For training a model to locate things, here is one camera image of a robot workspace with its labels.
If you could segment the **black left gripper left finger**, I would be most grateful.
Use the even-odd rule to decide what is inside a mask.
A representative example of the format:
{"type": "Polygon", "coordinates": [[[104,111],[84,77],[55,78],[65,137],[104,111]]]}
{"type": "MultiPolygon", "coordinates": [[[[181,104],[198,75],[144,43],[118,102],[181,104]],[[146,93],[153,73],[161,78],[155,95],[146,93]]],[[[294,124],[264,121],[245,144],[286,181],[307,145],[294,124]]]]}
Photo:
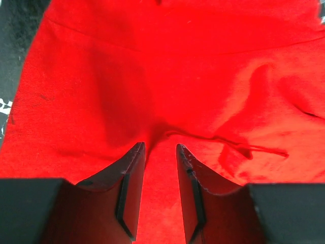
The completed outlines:
{"type": "Polygon", "coordinates": [[[76,185],[63,181],[41,243],[132,243],[136,240],[145,144],[76,185]]]}

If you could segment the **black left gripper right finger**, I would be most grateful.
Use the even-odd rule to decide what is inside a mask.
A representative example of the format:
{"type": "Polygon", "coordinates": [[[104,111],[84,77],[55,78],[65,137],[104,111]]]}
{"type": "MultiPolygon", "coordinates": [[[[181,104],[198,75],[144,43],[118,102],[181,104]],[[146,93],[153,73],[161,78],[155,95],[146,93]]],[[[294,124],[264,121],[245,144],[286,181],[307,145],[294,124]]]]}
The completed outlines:
{"type": "Polygon", "coordinates": [[[176,147],[186,243],[266,243],[248,186],[240,186],[176,147]]]}

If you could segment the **red t shirt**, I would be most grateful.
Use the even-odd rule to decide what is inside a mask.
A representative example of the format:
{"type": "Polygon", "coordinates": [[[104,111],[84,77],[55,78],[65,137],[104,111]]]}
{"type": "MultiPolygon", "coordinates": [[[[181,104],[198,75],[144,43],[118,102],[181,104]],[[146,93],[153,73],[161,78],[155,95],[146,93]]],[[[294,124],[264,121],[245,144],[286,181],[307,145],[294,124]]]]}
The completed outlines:
{"type": "Polygon", "coordinates": [[[185,243],[181,143],[223,177],[324,182],[320,1],[52,1],[2,178],[77,183],[145,142],[137,243],[185,243]]]}

